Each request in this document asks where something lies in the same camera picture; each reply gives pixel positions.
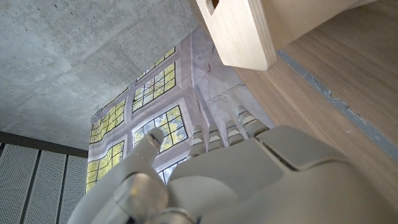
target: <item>perforated wall panel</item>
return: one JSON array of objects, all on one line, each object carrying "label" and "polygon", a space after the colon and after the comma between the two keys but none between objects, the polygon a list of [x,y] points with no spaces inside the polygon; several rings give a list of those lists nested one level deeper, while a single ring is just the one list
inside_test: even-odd
[{"label": "perforated wall panel", "polygon": [[6,144],[0,157],[0,222],[19,223],[38,150]]},{"label": "perforated wall panel", "polygon": [[60,222],[67,223],[77,203],[84,196],[86,190],[87,159],[69,156],[67,175],[63,187]]},{"label": "perforated wall panel", "polygon": [[42,151],[24,223],[56,223],[65,160],[64,154]]}]

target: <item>wood grain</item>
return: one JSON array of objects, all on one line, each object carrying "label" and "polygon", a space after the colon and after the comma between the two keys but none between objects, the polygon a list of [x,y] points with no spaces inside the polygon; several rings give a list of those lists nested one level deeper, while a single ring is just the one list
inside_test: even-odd
[{"label": "wood grain", "polygon": [[235,68],[276,125],[300,129],[343,152],[398,209],[398,166],[285,62],[266,72]]},{"label": "wood grain", "polygon": [[344,12],[284,47],[333,94],[398,145],[398,3]]},{"label": "wood grain", "polygon": [[[284,47],[352,110],[397,144],[398,2],[343,12]],[[206,29],[200,12],[199,23]],[[316,137],[353,161],[398,209],[398,166],[284,61],[235,68],[270,119]]]}]

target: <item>concrete ceiling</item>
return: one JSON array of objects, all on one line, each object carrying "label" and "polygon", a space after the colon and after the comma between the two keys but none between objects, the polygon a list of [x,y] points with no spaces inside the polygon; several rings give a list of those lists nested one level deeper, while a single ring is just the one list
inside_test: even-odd
[{"label": "concrete ceiling", "polygon": [[0,130],[84,150],[96,106],[197,26],[185,0],[7,0],[0,12]]}]

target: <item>robotic hand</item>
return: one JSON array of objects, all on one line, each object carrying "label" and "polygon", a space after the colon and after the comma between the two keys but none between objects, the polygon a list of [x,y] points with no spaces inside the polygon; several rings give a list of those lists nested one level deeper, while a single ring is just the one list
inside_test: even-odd
[{"label": "robotic hand", "polygon": [[249,139],[215,125],[208,152],[195,126],[187,161],[164,185],[151,167],[163,133],[154,128],[80,201],[69,223],[391,223],[398,214],[347,158],[288,126],[269,129],[244,107]]}]

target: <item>blue edge strip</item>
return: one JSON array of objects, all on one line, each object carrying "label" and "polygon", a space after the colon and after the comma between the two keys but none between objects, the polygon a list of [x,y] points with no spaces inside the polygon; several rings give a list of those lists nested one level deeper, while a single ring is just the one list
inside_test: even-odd
[{"label": "blue edge strip", "polygon": [[325,97],[335,108],[342,112],[355,126],[367,135],[374,143],[377,144],[385,153],[398,162],[398,147],[386,138],[379,130],[374,128],[365,119],[360,117],[349,108],[349,106],[341,99],[332,97],[332,92],[321,83],[310,72],[297,63],[289,54],[283,50],[277,51],[278,56],[283,59],[294,71],[296,71],[304,80],[310,84],[317,92]]}]

